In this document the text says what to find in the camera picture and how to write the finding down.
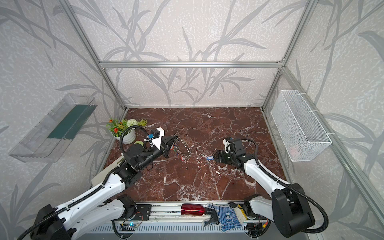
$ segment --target wire mesh basket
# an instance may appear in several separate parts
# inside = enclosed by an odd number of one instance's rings
[[[332,143],[297,90],[281,90],[271,115],[292,162],[310,161]]]

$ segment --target work glove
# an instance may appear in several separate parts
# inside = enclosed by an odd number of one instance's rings
[[[216,210],[218,220],[221,224],[221,231],[226,232],[234,228],[242,228],[242,225],[237,219],[236,213],[233,208],[228,206],[213,205],[212,203],[208,203],[207,207]]]

